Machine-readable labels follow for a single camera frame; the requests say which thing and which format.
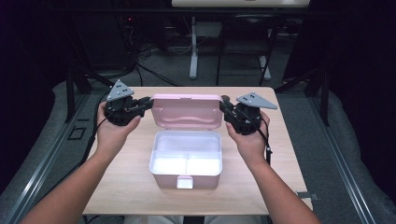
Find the black controller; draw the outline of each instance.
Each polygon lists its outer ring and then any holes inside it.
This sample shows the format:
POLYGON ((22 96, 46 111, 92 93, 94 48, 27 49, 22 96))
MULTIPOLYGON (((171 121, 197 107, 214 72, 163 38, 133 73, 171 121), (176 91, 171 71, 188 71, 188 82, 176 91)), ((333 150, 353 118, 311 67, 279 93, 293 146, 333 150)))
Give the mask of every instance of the black controller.
POLYGON ((259 107, 242 103, 233 105, 228 96, 221 97, 223 102, 220 102, 220 110, 224 113, 224 120, 230 122, 237 133, 251 134, 260 128, 262 115, 259 107))
POLYGON ((131 89, 121 81, 117 81, 107 96, 105 116, 108 121, 118 126, 125 126, 136 116, 143 118, 145 111, 152 108, 153 100, 149 97, 136 100, 131 96, 132 94, 134 92, 131 89))
POLYGON ((151 108, 152 100, 149 97, 136 100, 132 96, 129 96, 107 102, 105 116, 111 123, 118 126, 125 126, 136 116, 143 118, 145 111, 151 108))
POLYGON ((230 122, 237 133, 243 135, 255 133, 260 128, 262 114, 260 107, 277 109, 276 105, 271 104, 258 94, 252 92, 238 97, 239 102, 233 105, 230 97, 221 96, 220 110, 224 113, 224 120, 230 122))

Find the pink lid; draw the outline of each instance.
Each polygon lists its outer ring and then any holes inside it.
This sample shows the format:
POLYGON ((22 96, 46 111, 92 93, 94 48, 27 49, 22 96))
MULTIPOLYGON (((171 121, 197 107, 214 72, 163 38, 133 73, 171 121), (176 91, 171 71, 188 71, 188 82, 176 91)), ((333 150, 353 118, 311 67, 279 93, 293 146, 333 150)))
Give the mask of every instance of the pink lid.
POLYGON ((151 108, 155 123, 163 128, 216 129, 223 113, 218 95, 154 94, 151 108))

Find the gray carpet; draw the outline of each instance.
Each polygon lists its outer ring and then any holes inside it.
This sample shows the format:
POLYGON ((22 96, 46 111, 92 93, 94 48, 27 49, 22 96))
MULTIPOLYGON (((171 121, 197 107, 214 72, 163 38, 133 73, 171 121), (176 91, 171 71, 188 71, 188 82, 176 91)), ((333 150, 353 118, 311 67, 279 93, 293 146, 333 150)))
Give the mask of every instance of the gray carpet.
MULTIPOLYGON (((264 86, 276 88, 281 85, 281 78, 293 41, 279 38, 274 50, 274 57, 269 69, 272 80, 264 86)), ((216 55, 213 46, 203 42, 199 51, 198 78, 189 79, 190 52, 176 54, 172 50, 167 53, 152 51, 146 60, 140 62, 147 68, 169 77, 185 86, 214 86, 216 72, 216 55)), ((144 86, 169 86, 154 75, 141 70, 144 86)), ((221 77, 220 86, 257 86, 260 77, 221 77)), ((129 86, 140 86, 136 71, 122 81, 129 86)), ((54 147, 59 133, 65 132, 64 140, 59 145, 59 154, 55 155, 54 163, 46 174, 41 189, 34 195, 32 203, 41 198, 63 175, 72 169, 82 158, 88 139, 92 132, 92 117, 95 104, 106 90, 95 80, 91 80, 94 91, 90 95, 81 95, 76 91, 78 103, 82 104, 74 121, 64 130, 66 118, 65 84, 54 88, 56 103, 49 121, 40 138, 37 139, 31 153, 18 171, 6 191, 0 197, 0 223, 5 223, 14 212, 13 209, 23 194, 31 176, 43 158, 54 147)), ((317 111, 301 93, 300 87, 291 92, 278 94, 278 101, 288 127, 291 142, 296 151, 305 183, 308 190, 316 193, 320 200, 313 201, 314 211, 323 223, 362 223, 361 218, 349 196, 346 185, 340 176, 332 154, 326 133, 323 132, 321 121, 316 119, 317 111)), ((329 121, 332 133, 345 156, 348 167, 361 189, 364 199, 373 214, 376 223, 396 223, 396 209, 389 198, 374 184, 370 175, 361 163, 359 145, 348 122, 342 105, 333 94, 330 96, 329 121)), ((122 223, 121 217, 98 217, 92 223, 122 223)))

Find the wooden table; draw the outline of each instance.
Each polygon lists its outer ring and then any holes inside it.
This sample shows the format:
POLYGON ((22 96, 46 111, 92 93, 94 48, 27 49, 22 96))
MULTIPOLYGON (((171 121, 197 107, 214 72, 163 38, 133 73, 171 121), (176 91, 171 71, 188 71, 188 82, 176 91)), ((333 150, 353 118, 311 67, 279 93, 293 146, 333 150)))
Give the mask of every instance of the wooden table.
MULTIPOLYGON (((236 97, 255 91, 278 105, 270 88, 251 87, 135 87, 135 99, 154 93, 198 93, 236 97)), ((263 109, 270 117, 269 132, 272 167, 295 191, 306 191, 288 130, 280 108, 263 109)), ((149 171, 149 160, 155 125, 148 110, 139 126, 129 134, 126 144, 110 164, 84 214, 101 215, 267 215, 259 188, 240 157, 235 142, 227 134, 224 123, 216 132, 221 135, 223 168, 216 189, 160 189, 149 171)), ((96 149, 92 146, 91 154, 96 149)), ((312 209, 312 203, 304 202, 312 209)))

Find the white container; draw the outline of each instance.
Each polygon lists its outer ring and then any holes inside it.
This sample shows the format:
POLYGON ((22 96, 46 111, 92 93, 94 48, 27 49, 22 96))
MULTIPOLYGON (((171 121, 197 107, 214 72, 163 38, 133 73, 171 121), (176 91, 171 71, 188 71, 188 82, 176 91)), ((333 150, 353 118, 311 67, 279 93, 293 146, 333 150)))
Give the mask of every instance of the white container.
POLYGON ((160 188, 215 189, 222 170, 218 95, 154 94, 156 124, 149 169, 160 188))

